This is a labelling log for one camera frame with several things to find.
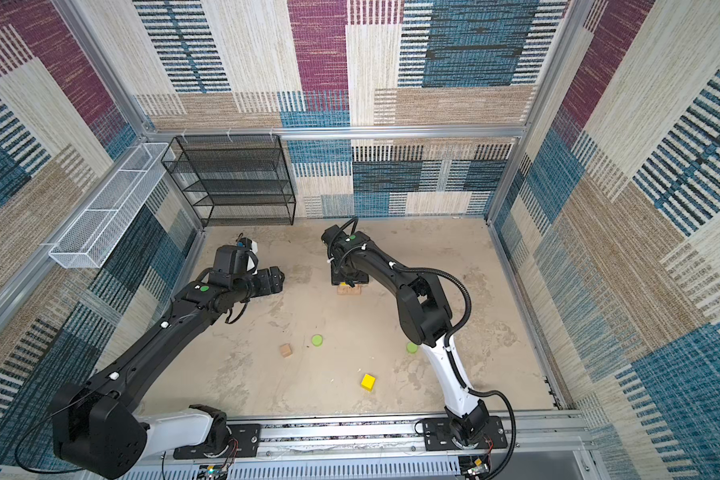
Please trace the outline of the natural wood block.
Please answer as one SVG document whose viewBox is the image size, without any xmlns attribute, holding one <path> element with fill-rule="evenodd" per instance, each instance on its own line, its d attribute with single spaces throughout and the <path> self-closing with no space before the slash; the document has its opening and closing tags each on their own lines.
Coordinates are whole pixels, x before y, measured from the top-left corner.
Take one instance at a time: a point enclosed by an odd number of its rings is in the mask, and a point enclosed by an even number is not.
<svg viewBox="0 0 720 480">
<path fill-rule="evenodd" d="M 362 294 L 362 287 L 361 286 L 355 286 L 351 287 L 348 285 L 340 285 L 337 287 L 337 294 L 338 295 L 361 295 Z"/>
</svg>

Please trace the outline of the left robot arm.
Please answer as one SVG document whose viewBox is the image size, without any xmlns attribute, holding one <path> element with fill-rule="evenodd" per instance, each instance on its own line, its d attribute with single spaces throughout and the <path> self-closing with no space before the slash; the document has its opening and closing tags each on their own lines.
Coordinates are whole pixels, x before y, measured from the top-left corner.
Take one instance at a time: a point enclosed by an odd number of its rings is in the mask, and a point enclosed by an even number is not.
<svg viewBox="0 0 720 480">
<path fill-rule="evenodd" d="M 67 384 L 50 406 L 54 455 L 106 479 L 117 479 L 142 458 L 175 449 L 205 457 L 230 452 L 225 412 L 192 404 L 184 410 L 139 417 L 135 410 L 152 384 L 196 337 L 236 305 L 279 294 L 276 266 L 259 265 L 256 244 L 242 238 L 217 249 L 214 263 L 182 287 L 155 325 L 123 354 L 81 385 Z"/>
</svg>

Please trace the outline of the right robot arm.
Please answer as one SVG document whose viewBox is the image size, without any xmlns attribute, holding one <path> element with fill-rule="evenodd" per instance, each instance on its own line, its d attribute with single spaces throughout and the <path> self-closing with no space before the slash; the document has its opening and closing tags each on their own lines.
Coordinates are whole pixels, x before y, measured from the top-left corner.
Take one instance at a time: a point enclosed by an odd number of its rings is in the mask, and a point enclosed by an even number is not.
<svg viewBox="0 0 720 480">
<path fill-rule="evenodd" d="M 331 280 L 353 284 L 369 277 L 395 298 L 400 328 L 423 351 L 443 391 L 451 435 L 460 447 L 477 445 L 489 421 L 485 402 L 473 392 L 453 340 L 471 316 L 466 287 L 453 275 L 429 267 L 408 267 L 388 255 L 364 232 L 332 225 L 321 236 Z"/>
</svg>

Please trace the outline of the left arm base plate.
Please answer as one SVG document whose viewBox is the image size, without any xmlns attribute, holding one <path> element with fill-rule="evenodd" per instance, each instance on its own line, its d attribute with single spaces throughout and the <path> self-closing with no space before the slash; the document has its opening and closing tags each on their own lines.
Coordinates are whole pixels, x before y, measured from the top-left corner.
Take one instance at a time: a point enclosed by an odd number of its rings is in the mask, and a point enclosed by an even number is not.
<svg viewBox="0 0 720 480">
<path fill-rule="evenodd" d="M 201 444 L 177 448 L 175 460 L 253 458 L 259 445 L 260 424 L 228 424 L 213 428 Z"/>
</svg>

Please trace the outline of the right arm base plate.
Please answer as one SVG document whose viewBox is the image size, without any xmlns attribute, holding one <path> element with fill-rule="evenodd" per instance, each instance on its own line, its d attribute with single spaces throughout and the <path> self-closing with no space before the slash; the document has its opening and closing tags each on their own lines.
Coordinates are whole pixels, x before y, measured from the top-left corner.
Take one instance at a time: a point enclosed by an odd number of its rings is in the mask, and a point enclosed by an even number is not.
<svg viewBox="0 0 720 480">
<path fill-rule="evenodd" d="M 507 430 L 498 416 L 490 416 L 488 423 L 469 444 L 460 443 L 455 439 L 447 418 L 431 417 L 417 420 L 414 424 L 414 432 L 424 439 L 426 451 L 506 449 L 509 446 Z"/>
</svg>

